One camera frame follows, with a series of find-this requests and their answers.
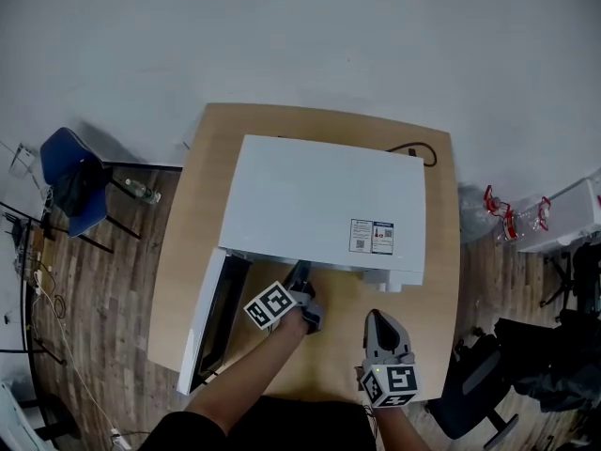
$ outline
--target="black cable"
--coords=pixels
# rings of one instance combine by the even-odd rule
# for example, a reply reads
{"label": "black cable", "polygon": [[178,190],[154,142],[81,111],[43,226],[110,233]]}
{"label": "black cable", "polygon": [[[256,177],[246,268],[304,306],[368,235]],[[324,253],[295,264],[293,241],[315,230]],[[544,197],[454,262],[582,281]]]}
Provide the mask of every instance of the black cable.
{"label": "black cable", "polygon": [[38,180],[36,179],[36,176],[34,176],[34,173],[32,172],[32,170],[31,170],[31,167],[29,167],[29,165],[27,165],[25,162],[23,162],[23,161],[22,161],[22,160],[19,158],[19,156],[17,155],[17,152],[15,152],[15,151],[14,151],[12,148],[10,148],[9,146],[7,146],[7,145],[6,145],[4,142],[2,142],[1,140],[0,140],[0,146],[4,147],[6,150],[8,150],[9,152],[11,152],[11,153],[12,153],[12,155],[14,155],[14,156],[15,156],[15,159],[16,159],[17,161],[19,161],[20,163],[22,163],[22,164],[25,166],[25,168],[27,169],[27,174],[29,174],[29,175],[31,176],[31,178],[34,180],[34,184],[36,185],[36,187],[38,187],[38,190],[39,190],[39,191],[41,191],[41,188],[39,187],[39,184],[38,184]]}
{"label": "black cable", "polygon": [[41,220],[40,219],[36,219],[36,218],[32,217],[31,215],[24,214],[20,210],[16,210],[14,207],[8,206],[4,202],[0,202],[0,206],[6,207],[8,210],[12,210],[13,212],[15,212],[15,213],[21,215],[22,217],[24,217],[25,219],[29,219],[31,221],[37,222],[38,224],[41,224]]}
{"label": "black cable", "polygon": [[[57,305],[60,307],[60,312],[56,310]],[[63,296],[55,295],[54,296],[54,311],[56,312],[57,319],[64,319],[67,315],[67,306],[65,305],[65,300]]]}
{"label": "black cable", "polygon": [[439,156],[436,155],[436,151],[432,148],[432,146],[430,146],[430,144],[426,144],[426,142],[409,142],[408,144],[403,144],[402,146],[396,146],[393,148],[389,148],[386,151],[387,152],[396,152],[397,150],[400,150],[402,148],[410,148],[410,147],[425,147],[430,152],[432,152],[432,157],[434,157],[434,161],[431,163],[424,162],[424,167],[434,167],[438,163]]}
{"label": "black cable", "polygon": [[132,434],[150,434],[149,431],[128,431],[121,434],[121,436],[131,436]]}
{"label": "black cable", "polygon": [[42,354],[45,350],[0,350],[0,354]]}

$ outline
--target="cable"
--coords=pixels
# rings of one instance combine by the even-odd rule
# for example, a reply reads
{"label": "cable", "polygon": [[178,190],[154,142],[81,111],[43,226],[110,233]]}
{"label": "cable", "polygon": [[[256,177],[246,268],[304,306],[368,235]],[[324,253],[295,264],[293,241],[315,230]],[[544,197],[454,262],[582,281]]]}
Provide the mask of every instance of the cable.
{"label": "cable", "polygon": [[[46,271],[46,273],[48,274],[48,276],[52,279],[52,281],[53,281],[53,290],[51,290],[48,293],[48,295],[52,296],[54,294],[54,290],[56,289],[56,281],[54,280],[53,274],[50,272],[50,270],[46,267],[46,265],[41,260],[37,260],[37,259],[35,259],[33,257],[28,257],[27,260],[29,260],[31,262],[34,262],[36,264],[39,264],[44,269],[44,271]],[[34,274],[34,279],[36,280],[36,284],[38,284],[38,286],[40,286],[40,283],[38,282],[37,278],[35,277],[35,274]]]}
{"label": "cable", "polygon": [[19,156],[17,155],[17,152],[15,152],[12,148],[10,148],[9,146],[7,146],[4,142],[2,142],[0,140],[0,146],[2,146],[3,148],[5,148],[6,150],[8,150],[8,152],[10,152],[12,155],[15,156],[15,159],[17,159],[20,163],[22,163],[27,169],[29,168],[28,165],[23,162],[21,159],[19,159]]}
{"label": "cable", "polygon": [[96,407],[102,413],[102,415],[106,419],[106,422],[109,424],[110,429],[115,429],[115,426],[113,425],[113,422],[109,419],[109,416],[106,414],[106,412],[104,412],[104,409],[100,406],[98,401],[96,399],[94,399],[94,397],[92,396],[92,393],[89,390],[89,388],[87,387],[87,384],[85,384],[84,377],[79,372],[79,369],[77,368],[77,365],[75,364],[75,358],[73,357],[73,353],[71,352],[71,348],[69,347],[69,343],[67,342],[67,336],[65,335],[65,328],[63,327],[63,323],[60,321],[60,317],[56,314],[56,309],[54,309],[54,304],[53,304],[52,298],[48,294],[46,294],[46,291],[43,288],[39,287],[39,290],[41,291],[41,293],[44,296],[46,296],[46,299],[48,299],[48,303],[50,304],[50,307],[53,309],[54,316],[56,317],[56,322],[58,322],[58,327],[60,327],[60,333],[63,336],[63,342],[65,343],[65,347],[67,348],[67,353],[69,354],[71,363],[73,364],[73,369],[75,370],[75,373],[79,377],[79,380],[82,382],[84,389],[87,391],[87,395],[90,397],[92,402],[96,405]]}
{"label": "cable", "polygon": [[132,434],[150,434],[149,431],[128,431],[121,434],[121,436],[131,436]]}
{"label": "cable", "polygon": [[387,152],[396,152],[397,150],[400,150],[401,148],[409,148],[409,147],[425,147],[430,152],[432,152],[432,157],[434,157],[434,161],[431,163],[424,162],[424,167],[434,167],[438,163],[439,156],[436,155],[436,151],[432,148],[432,146],[430,146],[430,144],[426,144],[426,142],[409,142],[408,144],[403,144],[402,146],[396,146],[393,148],[389,148],[386,151]]}
{"label": "cable", "polygon": [[53,211],[53,203],[54,203],[54,189],[52,186],[47,185],[39,191],[41,193],[41,198],[44,201],[44,212],[52,212]]}
{"label": "cable", "polygon": [[[54,295],[54,290],[56,289],[56,281],[54,280],[53,274],[50,272],[50,270],[46,267],[46,265],[41,261],[41,260],[37,260],[37,259],[33,259],[32,257],[28,257],[28,260],[30,260],[31,262],[37,262],[50,276],[50,278],[53,280],[53,290],[51,290],[48,293],[48,296],[53,296]],[[34,280],[36,281],[36,284],[38,285],[39,288],[41,288],[41,283],[38,281],[38,276],[34,273]],[[34,306],[36,303],[34,303],[34,305],[32,305],[31,307],[31,315],[33,317],[33,313],[34,313]],[[65,299],[63,298],[63,296],[61,296],[60,294],[55,294],[54,295],[54,308],[59,308],[60,312],[56,313],[56,316],[59,319],[64,319],[65,316],[67,315],[67,305],[65,304]]]}

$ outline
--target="black office chair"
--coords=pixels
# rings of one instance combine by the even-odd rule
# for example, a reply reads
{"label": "black office chair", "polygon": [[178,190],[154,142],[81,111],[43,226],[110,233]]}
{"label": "black office chair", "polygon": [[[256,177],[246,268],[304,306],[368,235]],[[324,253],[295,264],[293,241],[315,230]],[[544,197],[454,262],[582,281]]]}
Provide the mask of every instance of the black office chair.
{"label": "black office chair", "polygon": [[497,434],[484,445],[488,451],[499,444],[516,426],[515,414],[508,422],[495,411],[495,407],[509,392],[511,384],[504,378],[501,351],[497,338],[477,330],[480,338],[471,348],[460,341],[455,350],[459,360],[451,354],[440,399],[428,401],[427,410],[442,431],[456,440],[488,418]]}
{"label": "black office chair", "polygon": [[[549,298],[540,302],[541,307],[553,303],[563,295],[562,309],[567,307],[570,291],[577,298],[577,310],[585,314],[599,316],[601,311],[600,289],[599,289],[599,261],[601,261],[601,244],[581,245],[571,258],[570,253],[562,253],[566,260],[565,271],[556,260],[551,257],[546,262],[553,264],[557,274],[562,280],[560,288]],[[572,267],[574,267],[574,278],[572,278]]]}

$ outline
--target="black chair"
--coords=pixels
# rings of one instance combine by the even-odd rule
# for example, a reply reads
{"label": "black chair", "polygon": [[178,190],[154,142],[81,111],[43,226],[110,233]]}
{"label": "black chair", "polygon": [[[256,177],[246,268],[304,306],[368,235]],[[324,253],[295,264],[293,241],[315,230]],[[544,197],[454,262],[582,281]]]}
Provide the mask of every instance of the black chair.
{"label": "black chair", "polygon": [[69,434],[75,439],[81,439],[81,430],[75,422],[75,418],[70,413],[69,408],[61,401],[60,397],[48,395],[32,401],[22,401],[19,403],[21,409],[43,408],[46,418],[49,421],[47,426],[37,428],[36,433],[43,441],[53,440],[65,434]]}
{"label": "black chair", "polygon": [[[562,283],[549,299],[540,302],[540,306],[550,305],[563,295],[562,309],[565,309],[570,291],[572,291],[577,298],[577,310],[579,312],[599,316],[601,311],[599,289],[601,244],[590,245],[585,243],[574,253],[574,258],[571,258],[570,253],[567,252],[562,253],[562,258],[566,260],[565,271],[553,257],[546,260],[546,262],[553,264]],[[574,278],[572,278],[572,267],[574,267]]]}
{"label": "black chair", "polygon": [[542,412],[584,410],[601,399],[601,321],[564,309],[558,327],[499,319],[503,373],[514,390]]}
{"label": "black chair", "polygon": [[82,211],[77,215],[70,216],[69,237],[79,237],[95,247],[112,254],[112,249],[92,241],[85,235],[87,230],[106,219],[133,238],[138,241],[140,240],[139,234],[136,234],[109,215],[105,188],[108,183],[112,183],[125,195],[131,198],[135,198],[135,196],[124,188],[117,180],[113,179],[112,169],[110,167],[105,168],[100,158],[84,144],[75,132],[66,127],[61,127],[42,144],[39,155],[44,180],[48,185],[53,187],[55,187],[57,183],[59,183],[61,177],[68,174],[69,171],[81,168],[84,162],[88,162],[95,167],[95,174],[102,174],[103,172],[108,171],[106,172],[104,185],[90,190]]}
{"label": "black chair", "polygon": [[442,431],[456,440],[488,418],[497,434],[484,445],[492,449],[516,426],[517,414],[509,422],[495,412],[495,407],[509,392],[511,384],[504,378],[501,351],[497,338],[492,334],[481,336],[472,348],[461,341],[455,348],[459,360],[451,355],[440,399],[428,401],[427,410],[436,419]]}

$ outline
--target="white cable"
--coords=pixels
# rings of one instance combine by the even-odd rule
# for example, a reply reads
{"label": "white cable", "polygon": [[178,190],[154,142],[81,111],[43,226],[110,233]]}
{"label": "white cable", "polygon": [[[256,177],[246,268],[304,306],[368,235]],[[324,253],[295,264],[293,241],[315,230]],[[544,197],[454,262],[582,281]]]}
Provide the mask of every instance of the white cable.
{"label": "white cable", "polygon": [[84,386],[84,389],[87,391],[87,394],[90,396],[90,399],[92,399],[92,402],[94,404],[96,404],[96,407],[100,410],[100,412],[102,413],[102,415],[106,419],[107,423],[110,425],[111,429],[115,429],[115,426],[113,426],[113,423],[109,419],[109,416],[106,414],[106,412],[104,412],[104,409],[100,407],[100,404],[92,396],[92,393],[90,392],[89,388],[85,384],[84,378],[81,375],[81,373],[79,372],[79,369],[77,368],[77,365],[75,365],[75,359],[73,358],[73,353],[71,352],[71,349],[69,347],[69,343],[67,342],[67,336],[65,335],[65,328],[63,327],[63,323],[58,318],[58,314],[56,314],[56,310],[54,309],[54,303],[53,303],[52,298],[48,294],[46,294],[46,291],[43,288],[41,288],[41,286],[38,286],[38,289],[41,290],[41,292],[44,294],[44,296],[46,296],[46,298],[48,299],[48,302],[50,303],[50,307],[53,309],[54,317],[56,318],[56,322],[58,322],[58,325],[60,327],[60,332],[63,335],[63,341],[65,342],[65,347],[67,348],[67,352],[69,353],[69,357],[71,358],[71,362],[73,364],[73,369],[75,369],[75,372],[77,373],[77,376],[79,377],[80,381],[82,382],[82,385]]}
{"label": "white cable", "polygon": [[54,202],[54,192],[52,186],[45,185],[39,190],[39,194],[41,195],[41,200],[44,202],[44,210],[51,212]]}
{"label": "white cable", "polygon": [[[41,285],[38,280],[38,274],[34,272],[34,281],[36,281],[36,286],[41,290]],[[34,303],[31,306],[31,327],[34,328],[34,333],[36,334],[36,339],[39,339],[38,329],[36,328],[36,320],[34,319],[34,312],[36,310],[36,304],[41,299],[41,294],[34,300]]]}

